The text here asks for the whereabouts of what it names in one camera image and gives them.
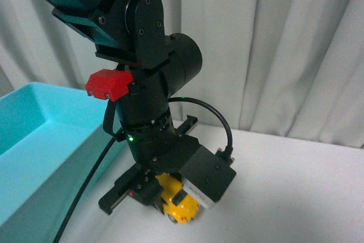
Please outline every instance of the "red plastic part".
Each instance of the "red plastic part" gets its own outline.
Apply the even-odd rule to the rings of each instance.
[[[98,99],[110,99],[112,102],[129,93],[128,84],[133,82],[130,72],[102,69],[91,74],[86,84],[88,96]]]

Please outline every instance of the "teal tray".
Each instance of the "teal tray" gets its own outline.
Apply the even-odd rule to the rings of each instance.
[[[51,242],[103,148],[106,101],[28,84],[0,98],[0,241]],[[115,143],[92,188],[124,143]]]

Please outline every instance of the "toy car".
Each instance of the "toy car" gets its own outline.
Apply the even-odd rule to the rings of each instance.
[[[161,194],[164,214],[173,223],[185,224],[193,220],[199,203],[182,189],[182,184],[174,177],[163,173],[156,178],[164,188]]]

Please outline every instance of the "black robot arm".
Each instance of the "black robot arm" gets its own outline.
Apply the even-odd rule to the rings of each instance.
[[[100,207],[111,213],[126,193],[144,205],[158,204],[163,187],[155,176],[163,173],[178,178],[205,207],[219,201],[236,174],[230,167],[231,131],[222,115],[204,103],[200,105],[226,128],[225,151],[215,155],[187,135],[197,122],[194,117],[174,128],[168,100],[176,101],[170,97],[199,73],[202,56],[190,37],[165,36],[162,1],[47,1],[55,7],[55,17],[95,43],[98,57],[118,63],[116,70],[91,75],[86,90],[109,99],[104,129],[118,141],[127,140],[136,164],[115,182]],[[115,112],[121,123],[116,134],[111,121]]]

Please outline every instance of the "bolt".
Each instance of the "bolt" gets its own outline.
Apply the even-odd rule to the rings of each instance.
[[[105,17],[99,17],[99,18],[98,18],[98,22],[99,22],[100,24],[105,24],[105,23],[106,23],[106,18],[105,18]]]

